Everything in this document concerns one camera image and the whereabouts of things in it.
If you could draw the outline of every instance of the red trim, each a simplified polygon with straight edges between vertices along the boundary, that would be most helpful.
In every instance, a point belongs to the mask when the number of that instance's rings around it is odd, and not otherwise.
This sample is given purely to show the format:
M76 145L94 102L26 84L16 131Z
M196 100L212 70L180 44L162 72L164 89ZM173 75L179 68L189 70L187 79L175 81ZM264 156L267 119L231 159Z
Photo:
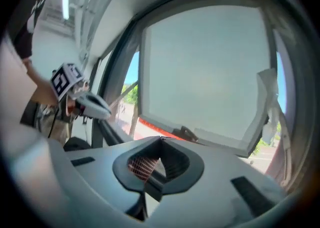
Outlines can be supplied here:
M160 129L160 128L156 127L155 125L145 121L144 119L141 119L140 117L139 117L139 122L141 122L142 124L146 125L150 129L153 129L153 130L165 135L166 137L175 138L175 139L179 139L179 140L184 140L184 139L179 138L179 137L177 137L177 136L175 136L175 135L173 135L173 134L171 134L171 133L169 133L169 132L167 132L167 131L165 131L163 129Z

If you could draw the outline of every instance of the gray surface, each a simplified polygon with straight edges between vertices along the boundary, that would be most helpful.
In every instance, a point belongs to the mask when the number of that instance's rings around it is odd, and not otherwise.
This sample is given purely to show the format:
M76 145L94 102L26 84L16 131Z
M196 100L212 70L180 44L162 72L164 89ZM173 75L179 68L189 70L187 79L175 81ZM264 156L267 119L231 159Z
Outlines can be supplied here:
M126 213L140 198L139 193L127 191L117 180L113 172L114 160L122 153L148 141L148 138L132 141L107 148L97 148L67 152L70 160L93 157L94 162L77 166L84 180L113 207Z
M146 221L154 227L226 227L253 219L230 180L245 176L269 200L279 202L284 191L270 178L219 148L173 140L204 160L204 173L187 192L163 196Z
M0 122L1 153L29 207L57 228L147 227L97 194L75 170L59 142L36 130Z

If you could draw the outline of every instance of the cable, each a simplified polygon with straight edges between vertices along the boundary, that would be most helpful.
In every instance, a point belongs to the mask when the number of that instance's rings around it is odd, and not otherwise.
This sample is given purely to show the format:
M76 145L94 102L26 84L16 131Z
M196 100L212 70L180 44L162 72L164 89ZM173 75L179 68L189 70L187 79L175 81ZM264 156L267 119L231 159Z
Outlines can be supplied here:
M59 112L59 108L56 109L56 112L54 114L54 118L53 118L53 121L52 121L52 125L51 125L51 129L50 129L48 138L51 136L52 130L54 129L54 125L55 125L55 121L56 121L58 112Z

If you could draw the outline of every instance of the black slot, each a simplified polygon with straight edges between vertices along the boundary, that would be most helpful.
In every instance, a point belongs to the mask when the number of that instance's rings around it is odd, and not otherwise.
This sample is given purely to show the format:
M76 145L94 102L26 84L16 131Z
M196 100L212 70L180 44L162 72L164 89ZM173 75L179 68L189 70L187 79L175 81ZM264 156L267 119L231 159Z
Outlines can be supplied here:
M274 204L260 193L245 177L232 179L231 183L246 202L255 217L261 216L274 206Z
M94 158L92 157L84 157L84 158L80 158L80 159L76 159L76 160L72 160L71 163L73 166L80 166L80 165L84 165L90 162L95 161Z

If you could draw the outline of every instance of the green tree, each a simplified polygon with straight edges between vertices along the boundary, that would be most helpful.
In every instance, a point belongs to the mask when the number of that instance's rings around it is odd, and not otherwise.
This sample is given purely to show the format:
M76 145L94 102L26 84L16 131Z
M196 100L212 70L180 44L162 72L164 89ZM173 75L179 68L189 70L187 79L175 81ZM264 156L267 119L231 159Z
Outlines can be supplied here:
M260 151L260 146L269 146L269 145L265 141L263 141L261 138L251 155L257 155Z
M276 125L276 131L277 132L281 132L281 125L280 125L280 122L278 122L278 124Z
M122 88L122 92L124 92L127 89L127 86L124 85ZM138 122L138 86L136 85L128 94L123 98L125 103L128 104L134 104L133 107L133 116L131 120L131 126L130 126L130 131L129 135L134 137L135 130L136 130L136 125Z

